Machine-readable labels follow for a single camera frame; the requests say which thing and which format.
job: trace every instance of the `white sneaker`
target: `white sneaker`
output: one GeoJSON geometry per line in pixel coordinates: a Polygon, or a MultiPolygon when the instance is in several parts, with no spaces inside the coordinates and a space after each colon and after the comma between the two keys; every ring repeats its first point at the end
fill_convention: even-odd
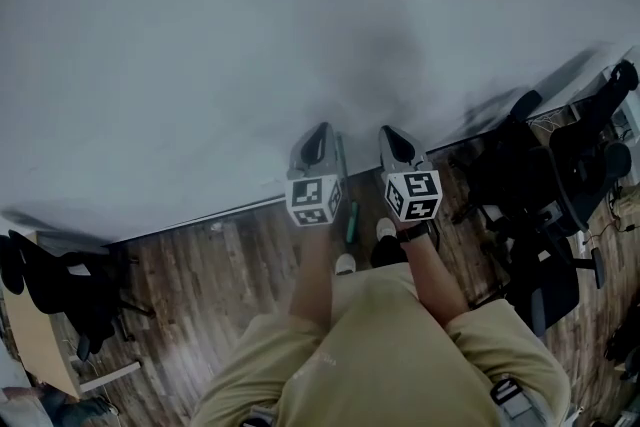
{"type": "Polygon", "coordinates": [[[356,272],[356,259],[349,253],[340,255],[336,261],[336,276],[342,276],[343,274],[352,274],[356,272]]]}
{"type": "Polygon", "coordinates": [[[395,237],[396,225],[393,224],[393,221],[388,217],[383,217],[376,225],[376,235],[378,236],[378,241],[382,240],[382,237],[386,237],[387,235],[395,237]]]}

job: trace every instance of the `wooden desk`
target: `wooden desk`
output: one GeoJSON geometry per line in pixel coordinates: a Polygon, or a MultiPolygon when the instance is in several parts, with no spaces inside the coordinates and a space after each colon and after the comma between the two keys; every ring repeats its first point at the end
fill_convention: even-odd
{"type": "Polygon", "coordinates": [[[20,295],[9,292],[3,285],[4,300],[11,331],[20,359],[27,372],[76,398],[140,368],[135,361],[104,376],[81,383],[69,356],[69,346],[62,334],[62,316],[46,315],[38,310],[25,287],[20,295]]]}

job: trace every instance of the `black and white marker cube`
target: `black and white marker cube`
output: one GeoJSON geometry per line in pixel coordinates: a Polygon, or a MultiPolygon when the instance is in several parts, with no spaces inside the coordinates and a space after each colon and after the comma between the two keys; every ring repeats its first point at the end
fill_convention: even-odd
{"type": "Polygon", "coordinates": [[[385,199],[401,221],[433,219],[442,202],[442,186],[437,171],[389,173],[385,199]]]}
{"type": "Polygon", "coordinates": [[[342,199],[338,175],[287,180],[287,210],[297,226],[331,224],[342,199]]]}

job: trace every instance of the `white wall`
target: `white wall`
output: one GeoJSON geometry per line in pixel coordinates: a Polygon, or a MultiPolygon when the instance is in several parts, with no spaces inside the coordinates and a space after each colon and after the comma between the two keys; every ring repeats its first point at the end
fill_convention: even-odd
{"type": "Polygon", "coordinates": [[[639,6],[0,0],[0,210],[121,239],[282,193],[320,120],[353,171],[376,165],[383,123],[441,146],[558,68],[548,96],[622,55],[639,6]]]}

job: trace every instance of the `black watch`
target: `black watch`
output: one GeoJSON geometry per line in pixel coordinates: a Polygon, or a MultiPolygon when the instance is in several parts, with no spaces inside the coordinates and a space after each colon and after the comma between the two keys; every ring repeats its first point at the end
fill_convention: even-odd
{"type": "Polygon", "coordinates": [[[422,221],[411,228],[396,233],[396,238],[400,242],[409,242],[410,240],[421,237],[425,233],[431,233],[431,228],[427,221],[422,221]]]}

